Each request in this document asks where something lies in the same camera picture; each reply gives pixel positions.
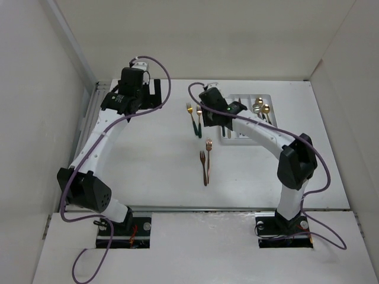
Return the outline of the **silver slotted spoon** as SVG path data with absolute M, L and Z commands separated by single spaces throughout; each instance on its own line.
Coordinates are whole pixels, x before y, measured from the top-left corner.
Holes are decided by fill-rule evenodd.
M 253 110 L 253 113 L 256 114 L 258 116 L 258 118 L 262 119 L 262 107 L 260 104 L 258 103 L 255 103 L 252 105 L 252 110 Z

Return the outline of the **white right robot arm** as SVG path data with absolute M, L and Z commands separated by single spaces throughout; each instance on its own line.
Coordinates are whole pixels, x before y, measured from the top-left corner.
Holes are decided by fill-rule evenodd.
M 294 138 L 253 116 L 243 104 L 228 103 L 217 87 L 199 94 L 206 127 L 221 126 L 240 133 L 267 149 L 278 159 L 277 177 L 282 183 L 274 225 L 278 234 L 289 234 L 300 217 L 300 203 L 309 179 L 317 168 L 315 154 L 307 147 L 311 138 Z

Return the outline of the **rose gold fork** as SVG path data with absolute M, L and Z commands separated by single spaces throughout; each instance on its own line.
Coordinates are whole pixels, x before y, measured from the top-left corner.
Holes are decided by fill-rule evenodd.
M 206 140 L 205 149 L 207 151 L 207 183 L 210 183 L 210 152 L 213 149 L 212 139 L 208 138 Z
M 201 161 L 201 164 L 202 164 L 202 167 L 203 167 L 203 182 L 204 182 L 204 186 L 207 186 L 208 182 L 207 182 L 207 174 L 206 174 L 206 171 L 205 171 L 205 152 L 204 152 L 204 150 L 200 151 L 200 161 Z

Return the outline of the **gold fork green handle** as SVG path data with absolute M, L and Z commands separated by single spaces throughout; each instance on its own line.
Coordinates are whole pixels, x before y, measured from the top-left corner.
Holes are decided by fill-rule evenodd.
M 221 134 L 222 134 L 222 137 L 226 136 L 225 128 L 223 126 L 221 127 Z
M 202 109 L 199 105 L 197 105 L 197 115 L 198 115 L 198 138 L 202 138 L 202 127 L 201 127 L 201 116 Z
M 186 103 L 186 108 L 187 108 L 187 112 L 191 116 L 191 121 L 192 121 L 192 126 L 193 126 L 193 129 L 194 129 L 194 133 L 195 133 L 196 136 L 198 136 L 198 128 L 196 126 L 196 123 L 195 123 L 195 120 L 194 120 L 194 117 L 193 117 L 193 108 L 192 108 L 192 105 L 190 103 Z

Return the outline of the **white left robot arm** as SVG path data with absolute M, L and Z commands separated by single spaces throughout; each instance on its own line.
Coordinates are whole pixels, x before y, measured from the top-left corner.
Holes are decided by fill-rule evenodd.
M 131 231 L 130 208 L 113 197 L 101 175 L 113 145 L 131 118 L 162 105 L 160 82 L 155 83 L 155 93 L 150 93 L 149 83 L 146 62 L 133 63 L 121 71 L 117 85 L 101 102 L 84 147 L 68 168 L 57 173 L 62 190 L 61 212 L 67 204 L 76 205 L 112 221 L 113 229 L 121 235 Z

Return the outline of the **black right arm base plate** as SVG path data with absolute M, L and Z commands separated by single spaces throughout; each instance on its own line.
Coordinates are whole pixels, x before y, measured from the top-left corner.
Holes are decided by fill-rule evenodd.
M 282 225 L 274 215 L 256 215 L 254 232 L 260 249 L 313 248 L 309 223 L 300 215 L 289 226 Z

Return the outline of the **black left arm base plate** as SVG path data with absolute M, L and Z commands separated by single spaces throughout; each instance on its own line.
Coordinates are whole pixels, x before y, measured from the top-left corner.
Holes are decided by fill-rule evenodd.
M 150 233 L 152 229 L 152 214 L 148 212 L 134 212 L 128 224 L 111 222 L 114 234 L 110 245 L 111 249 L 149 249 Z M 106 249 L 109 243 L 111 227 L 100 218 L 93 221 L 98 227 L 95 247 Z

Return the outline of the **gold spoon green handle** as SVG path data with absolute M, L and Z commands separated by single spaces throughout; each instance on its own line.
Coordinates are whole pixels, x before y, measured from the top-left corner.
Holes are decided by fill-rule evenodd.
M 264 104 L 264 100 L 261 97 L 258 97 L 255 99 L 255 103 L 262 107 L 262 105 Z
M 270 106 L 268 104 L 262 105 L 261 112 L 262 112 L 262 116 L 265 117 L 267 123 L 272 124 L 270 117 L 269 117 Z

